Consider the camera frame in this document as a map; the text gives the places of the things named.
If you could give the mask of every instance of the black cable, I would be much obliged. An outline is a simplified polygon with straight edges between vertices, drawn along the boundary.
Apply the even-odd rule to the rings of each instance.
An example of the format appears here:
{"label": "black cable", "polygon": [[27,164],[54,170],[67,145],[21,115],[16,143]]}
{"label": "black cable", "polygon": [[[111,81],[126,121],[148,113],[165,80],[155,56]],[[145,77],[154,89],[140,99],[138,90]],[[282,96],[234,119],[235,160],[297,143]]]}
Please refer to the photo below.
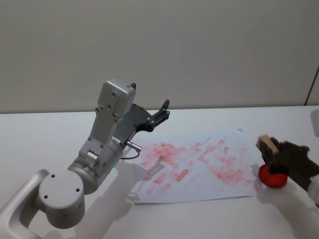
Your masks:
{"label": "black cable", "polygon": [[318,68],[317,68],[317,72],[316,72],[316,74],[315,74],[315,77],[314,77],[313,83],[311,84],[311,87],[310,87],[309,93],[308,93],[308,95],[307,95],[306,102],[305,102],[304,106],[306,106],[306,105],[307,105],[307,103],[308,103],[308,99],[309,99],[309,97],[310,97],[311,91],[313,90],[313,87],[314,87],[315,81],[316,81],[316,79],[317,79],[318,72],[319,72],[319,66],[318,66]]}
{"label": "black cable", "polygon": [[127,160],[127,159],[135,159],[135,158],[139,157],[139,155],[140,155],[140,153],[138,153],[136,156],[131,157],[131,158],[121,158],[121,159],[125,159],[125,160]]}

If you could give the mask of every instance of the paper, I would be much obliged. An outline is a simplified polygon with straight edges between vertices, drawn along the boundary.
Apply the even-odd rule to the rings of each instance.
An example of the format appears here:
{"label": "paper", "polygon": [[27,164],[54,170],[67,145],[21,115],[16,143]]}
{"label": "paper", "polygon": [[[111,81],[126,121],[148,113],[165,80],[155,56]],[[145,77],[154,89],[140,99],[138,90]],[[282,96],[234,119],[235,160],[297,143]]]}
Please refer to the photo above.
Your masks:
{"label": "paper", "polygon": [[137,142],[143,147],[134,164],[138,181],[135,203],[178,203],[255,196],[259,180],[240,132],[154,137]]}

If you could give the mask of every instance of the white table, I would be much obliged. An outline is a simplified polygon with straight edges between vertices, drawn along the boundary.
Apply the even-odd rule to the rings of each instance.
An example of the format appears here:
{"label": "white table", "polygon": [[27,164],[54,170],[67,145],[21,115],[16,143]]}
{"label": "white table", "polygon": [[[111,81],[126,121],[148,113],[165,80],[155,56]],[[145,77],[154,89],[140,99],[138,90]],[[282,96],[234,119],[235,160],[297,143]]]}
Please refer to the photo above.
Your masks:
{"label": "white table", "polygon": [[[310,119],[310,112],[317,108],[173,110],[169,120],[153,133],[241,128],[258,164],[263,161],[254,144],[265,133],[307,145],[310,159],[319,163],[319,138],[313,134]],[[0,205],[35,171],[66,169],[89,135],[94,118],[94,113],[0,115]],[[285,188],[267,190],[260,197],[132,206],[125,200],[132,176],[129,164],[117,166],[97,192],[86,196],[86,215],[74,228],[58,230],[42,212],[30,228],[44,239],[319,238],[319,209],[291,181]]]}

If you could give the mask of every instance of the red ink pad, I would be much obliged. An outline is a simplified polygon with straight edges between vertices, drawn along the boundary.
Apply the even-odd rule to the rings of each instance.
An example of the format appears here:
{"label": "red ink pad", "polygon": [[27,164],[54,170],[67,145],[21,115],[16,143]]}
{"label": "red ink pad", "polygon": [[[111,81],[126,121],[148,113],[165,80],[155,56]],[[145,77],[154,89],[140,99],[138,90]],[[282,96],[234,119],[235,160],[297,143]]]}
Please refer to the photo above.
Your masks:
{"label": "red ink pad", "polygon": [[270,188],[281,188],[287,183],[288,179],[288,176],[283,173],[269,173],[266,164],[259,168],[258,177],[263,184]]}

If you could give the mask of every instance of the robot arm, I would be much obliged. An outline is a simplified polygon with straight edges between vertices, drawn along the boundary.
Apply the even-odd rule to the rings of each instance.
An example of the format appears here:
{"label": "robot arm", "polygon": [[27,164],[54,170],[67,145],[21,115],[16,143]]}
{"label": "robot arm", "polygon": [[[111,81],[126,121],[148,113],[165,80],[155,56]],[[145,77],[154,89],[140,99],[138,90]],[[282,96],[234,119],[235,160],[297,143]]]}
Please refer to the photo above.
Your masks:
{"label": "robot arm", "polygon": [[308,158],[308,147],[278,142],[266,135],[259,138],[257,147],[270,173],[288,175],[319,204],[319,165]]}
{"label": "robot arm", "polygon": [[118,79],[104,83],[91,133],[68,170],[49,173],[41,170],[25,182],[0,209],[1,239],[41,239],[27,227],[38,210],[55,227],[66,229],[78,224],[85,213],[84,195],[95,192],[122,158],[126,146],[139,152],[131,142],[139,131],[151,132],[168,119],[169,101],[150,115],[132,104],[136,84]]}

